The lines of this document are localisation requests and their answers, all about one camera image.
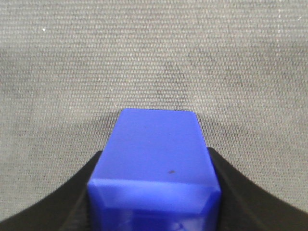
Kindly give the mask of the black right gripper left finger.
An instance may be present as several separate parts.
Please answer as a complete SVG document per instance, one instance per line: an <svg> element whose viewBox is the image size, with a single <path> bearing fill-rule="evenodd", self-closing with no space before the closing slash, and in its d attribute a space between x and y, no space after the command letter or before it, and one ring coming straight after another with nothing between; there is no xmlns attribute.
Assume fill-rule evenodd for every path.
<svg viewBox="0 0 308 231"><path fill-rule="evenodd" d="M98 151L72 178L27 209L0 222L2 231L90 231L87 184Z"/></svg>

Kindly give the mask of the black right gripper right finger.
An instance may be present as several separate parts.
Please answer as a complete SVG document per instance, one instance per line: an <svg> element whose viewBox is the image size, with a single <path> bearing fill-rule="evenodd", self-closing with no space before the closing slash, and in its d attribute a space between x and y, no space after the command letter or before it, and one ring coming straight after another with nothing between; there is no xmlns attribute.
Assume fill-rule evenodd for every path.
<svg viewBox="0 0 308 231"><path fill-rule="evenodd" d="M222 190L218 231L306 231L308 214L265 191L208 149Z"/></svg>

